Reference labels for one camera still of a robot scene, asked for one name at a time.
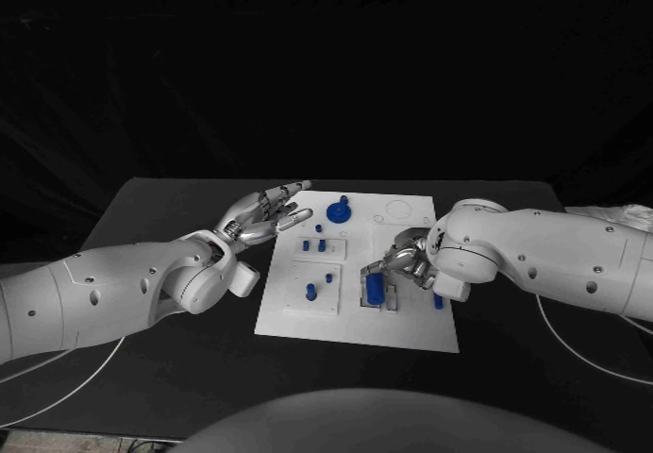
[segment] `black table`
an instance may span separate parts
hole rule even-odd
[[[123,187],[84,250],[167,242],[212,227],[247,193],[290,181],[133,179]],[[317,191],[430,195],[441,217],[464,198],[509,210],[564,210],[549,186],[526,181],[314,181]],[[254,335],[274,241],[244,252],[261,272],[248,298],[232,294],[202,315],[167,317],[136,333],[105,370],[59,406],[20,428],[182,440],[267,400],[314,390],[412,390],[498,406],[619,451],[650,443],[653,388],[591,368],[564,349],[535,296],[499,276],[453,303],[460,354]],[[551,323],[597,364],[653,379],[636,330],[614,315],[544,300]],[[81,349],[0,386],[0,424],[38,411],[84,381],[116,343]],[[3,376],[42,358],[3,367]]]

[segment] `blue knob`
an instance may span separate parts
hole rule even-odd
[[[434,293],[433,294],[433,300],[436,302],[436,310],[441,310],[443,307],[446,306],[444,302],[443,302],[443,297]]]
[[[316,285],[313,283],[309,283],[306,286],[306,298],[309,300],[317,299]]]
[[[369,274],[365,277],[365,286],[368,288],[368,303],[381,305],[385,302],[385,281],[382,274]]]
[[[340,201],[326,208],[326,218],[335,224],[343,224],[350,219],[350,206],[348,197],[343,195]]]

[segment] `circular hole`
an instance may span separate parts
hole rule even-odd
[[[91,300],[91,305],[95,307],[100,303],[100,291],[98,290],[91,291],[91,295],[88,298]]]

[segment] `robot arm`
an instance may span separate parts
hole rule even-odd
[[[408,243],[400,236],[384,264],[363,268],[363,275],[417,248],[423,253],[400,272],[421,270],[415,283],[443,297],[466,301],[472,283],[493,281],[500,272],[534,294],[653,321],[653,237],[645,231],[574,214],[509,212],[473,199],[454,205],[427,234]]]
[[[260,275],[237,253],[313,215],[284,205],[309,187],[304,181],[252,193],[212,231],[87,250],[0,279],[0,363],[111,342],[173,313],[202,313],[227,290],[248,296]]]

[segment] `white board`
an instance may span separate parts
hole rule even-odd
[[[350,219],[335,224],[327,219],[327,207],[340,200],[340,195],[349,198]],[[395,313],[387,311],[385,304],[379,310],[361,308],[361,269],[382,258],[395,236],[407,228],[436,225],[431,197],[303,191],[293,201],[299,209],[313,209],[313,217],[278,234],[254,333],[457,353],[450,302],[446,300],[444,308],[436,310],[433,292],[423,291],[410,279],[389,276],[389,284],[397,288]],[[312,244],[320,239],[326,243],[345,241],[340,244],[340,249],[346,248],[345,258],[333,260],[333,254],[320,258],[320,253],[303,257],[299,243],[304,238],[310,238]],[[338,278],[326,284],[322,274],[329,266]],[[306,285],[313,280],[320,281],[319,295],[316,301],[309,301]]]

